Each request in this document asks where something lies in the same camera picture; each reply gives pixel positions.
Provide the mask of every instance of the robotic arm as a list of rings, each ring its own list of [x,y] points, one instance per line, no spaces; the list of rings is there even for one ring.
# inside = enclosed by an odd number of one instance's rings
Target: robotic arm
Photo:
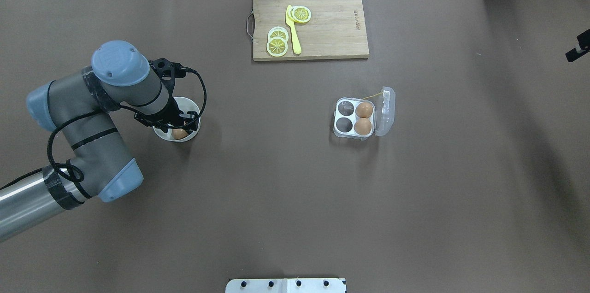
[[[199,113],[179,110],[172,97],[175,78],[186,73],[196,74],[203,86]],[[190,133],[197,130],[206,99],[198,72],[163,58],[148,61],[125,41],[103,44],[81,73],[32,91],[27,96],[28,111],[52,132],[47,148],[50,165],[0,188],[0,242],[93,196],[109,202],[142,183],[142,173],[109,112],[124,108],[148,127]],[[51,154],[53,138],[61,130],[76,155],[66,163],[56,163]]]

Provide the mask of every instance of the blue joint cap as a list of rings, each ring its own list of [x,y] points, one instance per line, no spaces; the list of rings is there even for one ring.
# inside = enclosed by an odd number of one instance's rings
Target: blue joint cap
[[[94,74],[117,87],[140,83],[150,72],[148,60],[125,41],[110,41],[99,47],[90,61]]]
[[[103,202],[110,202],[138,188],[142,184],[143,174],[135,158],[131,159],[121,171],[101,190],[99,197]]]
[[[51,83],[53,81],[27,95],[27,110],[43,129],[53,132],[57,127],[49,114],[49,87]]]

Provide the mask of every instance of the empty egg slot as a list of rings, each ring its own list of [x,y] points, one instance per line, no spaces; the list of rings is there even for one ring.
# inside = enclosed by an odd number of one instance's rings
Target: empty egg slot
[[[348,133],[352,130],[352,121],[348,118],[340,118],[336,121],[336,128],[342,133]]]
[[[348,102],[348,100],[343,100],[338,104],[338,111],[344,116],[352,115],[354,112],[354,105]]]

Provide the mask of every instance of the egg carton lid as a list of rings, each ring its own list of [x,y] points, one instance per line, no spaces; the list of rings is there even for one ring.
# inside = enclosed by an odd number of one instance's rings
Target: egg carton lid
[[[387,134],[394,124],[395,92],[390,87],[383,86],[383,91],[375,99],[375,135],[382,137]]]

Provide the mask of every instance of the table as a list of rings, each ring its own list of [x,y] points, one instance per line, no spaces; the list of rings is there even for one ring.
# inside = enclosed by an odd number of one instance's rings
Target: table
[[[0,291],[588,291],[590,60],[564,54],[590,0],[363,0],[369,59],[280,63],[251,60],[251,1],[0,0],[6,182],[47,164],[27,93],[103,42],[196,68],[209,93],[185,144],[113,113],[145,181],[2,243]],[[335,101],[383,85],[389,134],[337,138]],[[202,100],[196,79],[175,94]]]

